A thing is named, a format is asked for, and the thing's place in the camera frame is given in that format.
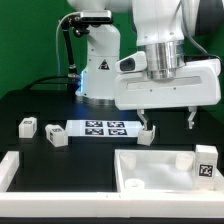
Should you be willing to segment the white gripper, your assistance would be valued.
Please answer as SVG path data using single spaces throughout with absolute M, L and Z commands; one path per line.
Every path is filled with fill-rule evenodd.
M 115 79 L 115 105 L 120 110 L 137 110 L 145 131 L 153 124 L 144 109 L 189 107 L 188 127 L 194 127 L 196 106 L 214 105 L 221 99 L 218 59 L 187 62 L 173 79 L 152 80 L 146 72 L 126 73 Z

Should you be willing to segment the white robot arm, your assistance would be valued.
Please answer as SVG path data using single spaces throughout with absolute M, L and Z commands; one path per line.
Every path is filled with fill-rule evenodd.
M 206 57 L 186 62 L 185 38 L 196 34 L 202 0 L 67 0 L 77 14 L 72 26 L 87 36 L 87 65 L 81 73 L 78 97 L 112 101 L 120 110 L 135 110 L 150 133 L 147 109 L 201 105 L 221 98 L 221 62 Z M 114 12 L 131 12 L 137 51 L 123 59 Z

